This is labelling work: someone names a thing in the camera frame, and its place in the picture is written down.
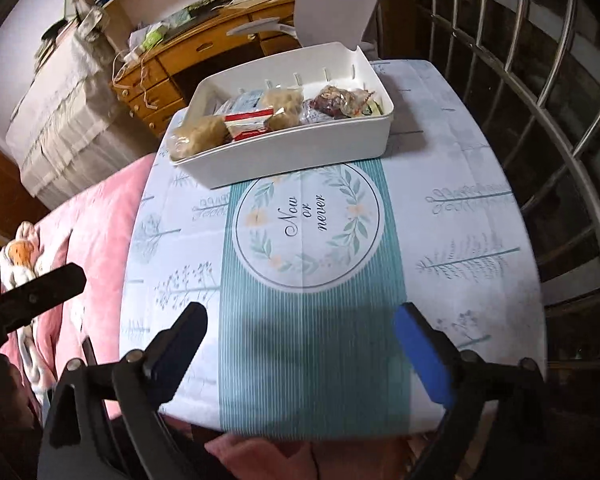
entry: tablecloth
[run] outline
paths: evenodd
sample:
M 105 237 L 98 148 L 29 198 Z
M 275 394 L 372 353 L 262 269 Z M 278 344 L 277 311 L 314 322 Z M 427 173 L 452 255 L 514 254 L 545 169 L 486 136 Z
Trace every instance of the tablecloth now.
M 458 348 L 544 369 L 535 260 L 484 135 L 432 64 L 373 66 L 395 104 L 381 158 L 208 190 L 162 143 L 126 266 L 120 354 L 189 301 L 209 316 L 163 412 L 281 438 L 432 430 L 442 409 L 392 331 L 407 300 Z

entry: metal railing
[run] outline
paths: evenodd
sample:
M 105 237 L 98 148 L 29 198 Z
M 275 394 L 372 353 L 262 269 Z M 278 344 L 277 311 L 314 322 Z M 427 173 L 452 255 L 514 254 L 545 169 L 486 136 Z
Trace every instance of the metal railing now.
M 522 146 L 527 142 L 528 137 L 535 124 L 538 124 L 545 131 L 552 144 L 556 147 L 562 159 L 561 165 L 549 176 L 533 195 L 521 206 L 522 214 L 525 217 L 548 196 L 548 194 L 557 186 L 558 182 L 565 175 L 570 175 L 573 179 L 576 189 L 582 198 L 586 211 L 590 219 L 590 225 L 581 232 L 571 237 L 565 243 L 544 254 L 537 254 L 536 259 L 539 265 L 545 265 L 570 249 L 577 246 L 586 238 L 595 236 L 600 256 L 600 196 L 592 182 L 592 179 L 584 167 L 581 158 L 587 147 L 590 146 L 600 132 L 600 108 L 593 117 L 589 126 L 585 129 L 583 136 L 575 145 L 571 143 L 568 136 L 560 127 L 556 119 L 546 108 L 549 95 L 556 85 L 558 72 L 563 64 L 566 54 L 570 50 L 574 38 L 574 23 L 576 17 L 577 0 L 567 0 L 562 30 L 557 41 L 557 49 L 551 63 L 548 76 L 544 82 L 539 94 L 536 96 L 528 86 L 514 73 L 512 67 L 516 58 L 516 51 L 520 42 L 520 34 L 524 20 L 527 18 L 529 0 L 518 0 L 515 10 L 515 21 L 510 38 L 509 48 L 506 59 L 499 59 L 493 52 L 489 51 L 483 43 L 485 22 L 488 8 L 488 0 L 480 0 L 479 16 L 475 37 L 459 28 L 458 10 L 459 0 L 453 0 L 451 20 L 444 18 L 439 13 L 439 1 L 431 0 L 430 9 L 420 7 L 430 19 L 430 45 L 429 60 L 433 62 L 434 57 L 434 39 L 436 30 L 443 29 L 450 33 L 448 52 L 446 56 L 445 78 L 448 80 L 452 65 L 452 55 L 456 41 L 460 41 L 471 51 L 472 58 L 469 65 L 469 72 L 466 80 L 466 87 L 462 96 L 463 102 L 466 102 L 470 94 L 472 85 L 474 85 L 474 73 L 477 60 L 481 60 L 489 66 L 500 78 L 498 86 L 493 96 L 486 119 L 482 124 L 482 129 L 486 131 L 493 121 L 494 115 L 503 95 L 504 85 L 514 92 L 514 94 L 526 105 L 531 112 L 529 120 L 526 122 L 521 135 L 518 137 L 515 145 L 502 161 L 503 168 L 507 168 L 512 160 L 520 154 Z M 591 298 L 576 299 L 566 302 L 556 307 L 549 307 L 546 310 L 548 318 L 564 316 L 573 312 L 591 308 L 600 304 L 600 291 Z M 577 361 L 551 362 L 552 369 L 598 369 L 600 362 L 578 363 Z

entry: blue foam grip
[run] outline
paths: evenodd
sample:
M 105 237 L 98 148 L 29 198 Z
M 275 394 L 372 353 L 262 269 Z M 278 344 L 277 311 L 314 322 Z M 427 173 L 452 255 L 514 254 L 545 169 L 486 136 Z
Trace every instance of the blue foam grip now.
M 453 378 L 436 350 L 433 338 L 437 332 L 412 304 L 400 306 L 396 311 L 394 328 L 402 351 L 415 368 L 429 399 L 451 409 L 456 400 Z

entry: plastic bag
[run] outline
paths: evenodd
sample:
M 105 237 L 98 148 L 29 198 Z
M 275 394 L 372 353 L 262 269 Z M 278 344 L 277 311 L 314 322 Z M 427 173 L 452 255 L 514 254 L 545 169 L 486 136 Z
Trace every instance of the plastic bag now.
M 245 92 L 226 101 L 217 111 L 234 140 L 300 125 L 302 90 L 272 88 Z
M 335 119 L 320 110 L 312 107 L 313 99 L 307 99 L 302 103 L 302 112 L 300 112 L 300 124 L 317 124 Z
M 363 115 L 373 92 L 357 88 L 344 90 L 333 85 L 325 86 L 312 102 L 312 107 L 335 119 Z
M 260 104 L 273 108 L 273 115 L 267 120 L 267 126 L 272 132 L 300 125 L 301 89 L 272 88 L 264 92 Z
M 174 128 L 167 138 L 167 149 L 171 160 L 182 160 L 222 146 L 229 139 L 222 116 L 205 116 L 191 125 Z

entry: white plastic tray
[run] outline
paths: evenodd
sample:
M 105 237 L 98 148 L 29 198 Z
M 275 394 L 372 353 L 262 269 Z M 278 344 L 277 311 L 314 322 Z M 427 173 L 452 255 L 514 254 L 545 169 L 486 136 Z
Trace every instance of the white plastic tray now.
M 375 92 L 383 115 L 296 126 L 199 153 L 172 164 L 208 188 L 262 176 L 304 170 L 384 153 L 394 104 L 366 57 L 340 43 L 309 46 L 257 59 L 203 80 L 193 94 L 183 124 L 213 114 L 242 92 L 301 86 L 304 98 L 327 84 Z

